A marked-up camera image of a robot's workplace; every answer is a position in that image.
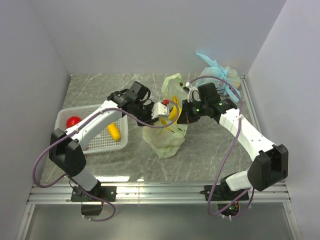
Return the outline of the yellow fake banana bunch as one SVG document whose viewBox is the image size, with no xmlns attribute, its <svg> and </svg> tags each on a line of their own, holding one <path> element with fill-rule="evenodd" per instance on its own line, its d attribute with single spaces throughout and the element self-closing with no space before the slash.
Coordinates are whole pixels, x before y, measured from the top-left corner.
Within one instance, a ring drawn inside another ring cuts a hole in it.
<svg viewBox="0 0 320 240">
<path fill-rule="evenodd" d="M 178 116 L 180 116 L 180 112 L 181 112 L 181 110 L 182 110 L 182 108 L 180 107 L 180 105 L 179 105 L 179 99 L 178 99 L 178 97 L 176 96 L 176 95 L 174 95 L 173 97 L 172 97 L 172 101 L 175 103 L 175 104 L 177 104 L 177 106 L 178 106 L 178 108 L 176 107 L 176 106 L 174 106 L 171 110 L 170 110 L 170 113 L 169 113 L 169 116 L 168 116 L 168 120 L 170 120 L 170 121 L 172 121 L 172 120 L 174 120 L 175 119 L 175 117 L 176 117 L 176 115 L 177 115 L 177 113 L 178 113 L 178 110 L 179 110 L 179 115 Z M 168 99 L 164 99 L 163 101 L 162 101 L 162 103 L 164 104 L 164 105 L 168 105 L 169 104 L 169 100 Z M 166 125 L 167 124 L 167 122 L 166 122 L 166 120 L 162 117 L 161 119 L 160 119 L 160 122 L 161 122 L 161 124 L 164 126 L 164 125 Z M 170 127 L 166 127 L 169 131 L 171 131 L 171 132 L 174 132 Z"/>
</svg>

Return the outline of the light green plastic bag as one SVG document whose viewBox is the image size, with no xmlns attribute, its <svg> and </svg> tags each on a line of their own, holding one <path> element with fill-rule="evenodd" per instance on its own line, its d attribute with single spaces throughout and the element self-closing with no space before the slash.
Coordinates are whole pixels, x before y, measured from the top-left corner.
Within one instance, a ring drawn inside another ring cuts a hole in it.
<svg viewBox="0 0 320 240">
<path fill-rule="evenodd" d="M 184 83 L 182 76 L 176 73 L 167 76 L 162 84 L 161 93 L 164 99 L 169 99 L 179 106 L 182 110 L 182 103 L 188 97 L 188 94 L 183 90 Z M 158 155 L 160 159 L 170 158 L 179 150 L 182 143 L 185 141 L 188 125 L 174 123 L 165 128 L 142 128 L 142 138 Z"/>
</svg>

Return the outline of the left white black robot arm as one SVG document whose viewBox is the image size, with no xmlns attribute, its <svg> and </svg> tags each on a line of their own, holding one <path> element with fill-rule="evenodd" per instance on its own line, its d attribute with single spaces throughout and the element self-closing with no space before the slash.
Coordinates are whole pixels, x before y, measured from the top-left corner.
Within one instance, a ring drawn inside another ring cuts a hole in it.
<svg viewBox="0 0 320 240">
<path fill-rule="evenodd" d="M 87 161 L 83 150 L 88 143 L 108 125 L 129 113 L 138 119 L 137 124 L 152 124 L 154 103 L 146 104 L 151 91 L 135 81 L 129 89 L 111 93 L 103 104 L 93 113 L 66 130 L 56 129 L 51 134 L 53 146 L 48 158 L 64 173 L 73 179 L 82 189 L 82 194 L 89 201 L 102 198 L 100 181 L 86 167 Z"/>
</svg>

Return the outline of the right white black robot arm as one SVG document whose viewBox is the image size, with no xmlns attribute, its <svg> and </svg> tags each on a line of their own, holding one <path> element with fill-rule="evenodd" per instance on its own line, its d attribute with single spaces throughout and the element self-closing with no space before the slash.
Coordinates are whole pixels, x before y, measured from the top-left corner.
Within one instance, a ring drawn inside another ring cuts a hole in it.
<svg viewBox="0 0 320 240">
<path fill-rule="evenodd" d="M 214 191 L 220 200 L 231 200 L 245 189 L 261 192 L 288 177 L 288 149 L 264 137 L 232 100 L 221 99 L 214 83 L 193 87 L 188 82 L 183 89 L 188 98 L 182 102 L 178 124 L 191 124 L 202 116 L 210 117 L 234 135 L 252 161 L 249 169 L 220 180 Z"/>
</svg>

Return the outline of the yellow fake lemon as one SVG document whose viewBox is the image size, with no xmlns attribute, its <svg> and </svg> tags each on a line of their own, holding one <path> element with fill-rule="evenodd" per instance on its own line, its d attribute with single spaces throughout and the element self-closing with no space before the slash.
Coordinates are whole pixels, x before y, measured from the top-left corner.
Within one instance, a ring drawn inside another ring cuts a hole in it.
<svg viewBox="0 0 320 240">
<path fill-rule="evenodd" d="M 114 141 L 119 141 L 121 139 L 120 130 L 114 122 L 109 124 L 106 129 Z"/>
</svg>

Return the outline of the tied blue plastic bag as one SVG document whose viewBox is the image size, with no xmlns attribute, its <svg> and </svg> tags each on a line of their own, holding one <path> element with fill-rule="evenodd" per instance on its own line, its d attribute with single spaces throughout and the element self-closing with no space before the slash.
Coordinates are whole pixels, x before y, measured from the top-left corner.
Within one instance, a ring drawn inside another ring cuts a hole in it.
<svg viewBox="0 0 320 240">
<path fill-rule="evenodd" d="M 238 75 L 238 72 L 235 69 L 231 68 L 230 66 L 223 67 L 219 65 L 216 60 L 212 60 L 210 57 L 204 54 L 197 52 L 196 55 L 209 65 L 209 67 L 204 68 L 204 70 L 199 75 L 200 77 L 203 77 L 203 76 L 217 77 L 229 83 L 230 85 L 232 85 L 232 88 L 230 88 L 229 85 L 227 85 L 226 83 L 211 77 L 201 78 L 199 80 L 196 80 L 195 86 L 198 88 L 199 86 L 207 83 L 214 83 L 217 93 L 219 95 L 229 96 L 232 101 L 234 101 L 235 103 L 238 103 L 239 98 L 235 94 L 235 92 L 237 92 L 238 96 L 241 97 L 241 93 L 238 91 L 238 88 L 241 85 L 241 79 Z"/>
</svg>

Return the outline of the red fake apple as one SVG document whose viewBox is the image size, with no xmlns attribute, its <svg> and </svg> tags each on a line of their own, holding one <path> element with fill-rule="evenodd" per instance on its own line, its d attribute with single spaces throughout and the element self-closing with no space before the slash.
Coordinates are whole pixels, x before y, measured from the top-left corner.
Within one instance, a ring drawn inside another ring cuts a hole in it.
<svg viewBox="0 0 320 240">
<path fill-rule="evenodd" d="M 71 116 L 66 121 L 66 128 L 71 128 L 71 127 L 77 125 L 78 123 L 80 123 L 81 121 L 82 121 L 82 119 L 80 117 Z"/>
</svg>

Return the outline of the white plastic basket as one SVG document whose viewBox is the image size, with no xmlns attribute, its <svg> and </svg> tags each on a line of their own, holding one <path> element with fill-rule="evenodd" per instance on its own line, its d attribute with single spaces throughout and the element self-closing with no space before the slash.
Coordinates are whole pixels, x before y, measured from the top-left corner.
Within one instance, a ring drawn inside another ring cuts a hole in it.
<svg viewBox="0 0 320 240">
<path fill-rule="evenodd" d="M 65 131 L 67 129 L 67 120 L 71 117 L 79 117 L 81 120 L 84 120 L 90 114 L 92 114 L 100 105 L 87 105 L 87 106 L 78 106 L 65 108 L 59 111 L 55 121 L 54 128 L 61 129 Z M 120 139 L 115 141 L 108 129 L 104 127 L 100 133 L 98 133 L 86 146 L 83 150 L 85 155 L 96 154 L 109 151 L 117 151 L 123 149 L 128 143 L 128 118 L 124 116 L 119 120 L 115 121 L 117 129 L 120 133 Z"/>
</svg>

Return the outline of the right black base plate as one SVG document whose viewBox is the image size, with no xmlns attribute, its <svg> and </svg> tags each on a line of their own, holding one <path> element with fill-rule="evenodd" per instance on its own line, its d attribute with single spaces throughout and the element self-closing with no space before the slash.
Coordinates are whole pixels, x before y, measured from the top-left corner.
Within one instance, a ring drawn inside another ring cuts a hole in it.
<svg viewBox="0 0 320 240">
<path fill-rule="evenodd" d="M 205 200 L 209 200 L 209 195 L 212 190 L 211 185 L 205 185 L 204 190 L 200 191 L 199 193 L 201 195 L 205 196 Z M 234 200 L 238 195 L 242 194 L 245 190 L 240 189 L 237 191 L 231 191 L 227 186 L 223 186 L 222 184 L 218 184 L 212 194 L 211 201 L 219 202 L 219 201 L 232 201 Z"/>
</svg>

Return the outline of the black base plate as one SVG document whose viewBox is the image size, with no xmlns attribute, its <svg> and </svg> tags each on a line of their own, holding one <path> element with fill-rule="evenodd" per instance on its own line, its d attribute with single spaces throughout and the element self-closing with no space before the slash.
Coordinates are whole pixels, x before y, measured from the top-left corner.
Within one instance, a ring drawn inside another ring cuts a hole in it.
<svg viewBox="0 0 320 240">
<path fill-rule="evenodd" d="M 74 186 L 71 193 L 70 200 L 72 202 L 94 202 L 99 199 L 114 202 L 116 200 L 117 187 L 116 186 L 98 186 L 93 190 L 85 193 L 80 186 Z"/>
<path fill-rule="evenodd" d="M 201 195 L 205 196 L 205 200 L 209 200 L 209 195 L 212 190 L 211 185 L 205 185 L 204 190 L 200 191 L 199 193 Z M 219 202 L 219 201 L 232 201 L 234 200 L 238 195 L 242 194 L 245 190 L 240 189 L 237 191 L 231 191 L 227 186 L 223 186 L 222 184 L 218 184 L 212 194 L 211 201 Z"/>
</svg>

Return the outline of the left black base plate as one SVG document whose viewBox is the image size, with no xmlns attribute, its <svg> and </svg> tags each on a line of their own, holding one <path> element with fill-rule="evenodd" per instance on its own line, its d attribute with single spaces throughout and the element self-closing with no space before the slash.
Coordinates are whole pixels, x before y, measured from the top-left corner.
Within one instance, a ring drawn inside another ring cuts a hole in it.
<svg viewBox="0 0 320 240">
<path fill-rule="evenodd" d="M 98 186 L 93 190 L 85 193 L 80 186 L 74 186 L 71 193 L 70 200 L 72 202 L 94 202 L 99 199 L 114 202 L 116 200 L 117 187 L 116 186 Z"/>
</svg>

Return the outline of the aluminium mounting rail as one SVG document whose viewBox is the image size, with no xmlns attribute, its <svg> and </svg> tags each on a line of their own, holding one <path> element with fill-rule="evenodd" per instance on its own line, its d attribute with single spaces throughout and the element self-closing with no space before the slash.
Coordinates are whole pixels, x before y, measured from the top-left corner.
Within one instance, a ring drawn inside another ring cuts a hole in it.
<svg viewBox="0 0 320 240">
<path fill-rule="evenodd" d="M 205 204 L 200 194 L 207 182 L 105 182 L 103 186 L 115 186 L 114 204 Z M 32 205 L 72 204 L 72 188 L 68 184 L 56 184 L 49 188 L 33 186 L 27 203 Z M 255 191 L 254 203 L 289 203 L 288 189 L 284 182 L 264 191 Z"/>
</svg>

